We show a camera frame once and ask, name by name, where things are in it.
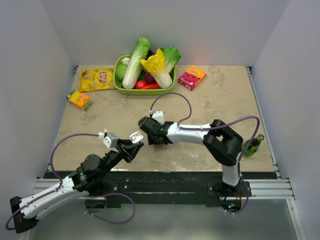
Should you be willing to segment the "white earbud charging case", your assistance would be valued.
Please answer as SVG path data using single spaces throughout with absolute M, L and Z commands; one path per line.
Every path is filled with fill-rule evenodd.
M 144 136 L 140 131 L 136 131 L 130 135 L 129 139 L 133 144 L 137 144 L 143 142 Z

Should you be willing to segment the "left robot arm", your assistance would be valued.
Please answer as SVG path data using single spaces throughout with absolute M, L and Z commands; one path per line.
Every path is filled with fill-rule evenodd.
M 101 139 L 109 152 L 103 157 L 88 155 L 75 171 L 64 178 L 52 169 L 59 180 L 57 184 L 29 197 L 11 198 L 12 214 L 5 224 L 7 230 L 18 234 L 27 232 L 51 211 L 80 197 L 107 199 L 118 196 L 117 192 L 108 193 L 104 190 L 102 178 L 120 161 L 131 163 L 144 146 L 144 137 L 140 132 L 135 132 L 129 139 L 103 132 L 93 136 Z

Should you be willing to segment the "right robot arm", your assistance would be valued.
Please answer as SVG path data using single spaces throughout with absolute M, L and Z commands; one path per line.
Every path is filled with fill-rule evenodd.
M 230 127 L 223 127 L 224 124 L 215 119 L 211 124 L 178 126 L 176 122 L 159 121 L 151 116 L 138 121 L 149 145 L 190 143 L 205 146 L 222 165 L 222 182 L 215 184 L 214 190 L 233 197 L 241 190 L 239 158 L 243 138 Z

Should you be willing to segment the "orange carrot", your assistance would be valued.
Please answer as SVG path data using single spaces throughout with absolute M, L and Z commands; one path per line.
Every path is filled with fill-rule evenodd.
M 152 83 L 152 84 L 146 84 L 140 89 L 141 90 L 157 90 L 157 89 L 161 89 L 161 88 L 157 83 Z

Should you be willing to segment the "red tomato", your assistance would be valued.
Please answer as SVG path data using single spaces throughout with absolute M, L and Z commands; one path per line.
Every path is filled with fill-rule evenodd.
M 144 87 L 146 87 L 148 85 L 148 82 L 145 81 L 145 80 L 138 80 L 136 83 L 135 83 L 135 86 L 134 88 L 137 89 L 137 90 L 141 90 L 143 89 Z

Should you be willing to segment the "purple onion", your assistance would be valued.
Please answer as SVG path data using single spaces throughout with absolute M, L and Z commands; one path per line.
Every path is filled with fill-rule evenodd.
M 144 80 L 148 85 L 156 83 L 155 78 L 149 72 L 145 73 Z

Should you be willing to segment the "green plastic basket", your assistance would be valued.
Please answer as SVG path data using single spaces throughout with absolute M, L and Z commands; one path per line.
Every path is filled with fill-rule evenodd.
M 176 84 L 176 69 L 173 68 L 169 73 L 172 79 L 172 85 L 169 88 L 159 88 L 159 89 L 135 89 L 135 88 L 123 88 L 122 81 L 116 77 L 116 70 L 118 66 L 122 63 L 123 58 L 130 58 L 131 55 L 123 55 L 118 58 L 114 66 L 114 75 L 113 75 L 113 84 L 115 88 L 124 95 L 133 95 L 133 96 L 158 96 L 166 92 L 170 92 L 174 85 Z

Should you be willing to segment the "pink orange snack box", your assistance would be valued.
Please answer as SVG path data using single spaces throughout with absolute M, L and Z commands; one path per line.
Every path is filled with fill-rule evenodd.
M 193 91 L 197 85 L 205 78 L 207 73 L 196 66 L 190 66 L 179 78 L 178 83 Z

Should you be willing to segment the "yellow white cabbage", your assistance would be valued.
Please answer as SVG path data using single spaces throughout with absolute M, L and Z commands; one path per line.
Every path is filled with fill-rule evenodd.
M 153 76 L 160 88 L 167 89 L 172 85 L 172 78 L 166 70 L 165 56 L 160 48 L 157 49 L 155 55 L 150 56 L 147 60 L 142 59 L 140 63 Z

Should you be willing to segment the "orange yellow sponge pack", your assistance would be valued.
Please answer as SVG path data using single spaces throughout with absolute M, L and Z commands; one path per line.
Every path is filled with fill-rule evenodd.
M 89 96 L 75 89 L 66 96 L 66 99 L 69 103 L 84 111 L 87 111 L 94 104 Z

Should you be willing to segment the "round green vegetable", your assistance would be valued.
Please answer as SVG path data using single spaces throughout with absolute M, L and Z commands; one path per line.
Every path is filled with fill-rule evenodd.
M 115 76 L 119 81 L 122 81 L 124 78 L 124 75 L 126 73 L 127 70 L 127 65 L 124 63 L 121 63 L 119 65 L 116 66 L 115 68 Z

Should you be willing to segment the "yellow Lays chips bag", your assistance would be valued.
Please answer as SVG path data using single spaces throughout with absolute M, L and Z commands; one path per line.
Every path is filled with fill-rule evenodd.
M 114 90 L 114 69 L 86 69 L 79 73 L 78 89 L 80 92 Z

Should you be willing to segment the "green white napa cabbage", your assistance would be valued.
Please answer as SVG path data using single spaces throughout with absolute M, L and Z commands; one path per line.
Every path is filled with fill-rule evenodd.
M 140 37 L 137 45 L 130 57 L 129 64 L 125 71 L 122 87 L 125 89 L 133 89 L 142 71 L 141 60 L 145 60 L 150 49 L 150 42 L 145 37 Z

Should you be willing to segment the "green lettuce leaf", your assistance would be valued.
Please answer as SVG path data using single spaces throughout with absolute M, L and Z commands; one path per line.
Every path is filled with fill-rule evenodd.
M 165 69 L 168 73 L 170 73 L 181 59 L 179 50 L 175 47 L 170 46 L 168 48 L 161 48 L 161 51 L 164 55 Z

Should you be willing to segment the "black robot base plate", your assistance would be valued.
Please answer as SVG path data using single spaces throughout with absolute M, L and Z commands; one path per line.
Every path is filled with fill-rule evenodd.
M 108 194 L 100 205 L 120 208 L 123 204 L 205 205 L 237 209 L 251 196 L 249 182 L 236 190 L 221 191 L 220 172 L 111 171 L 100 180 L 98 194 Z

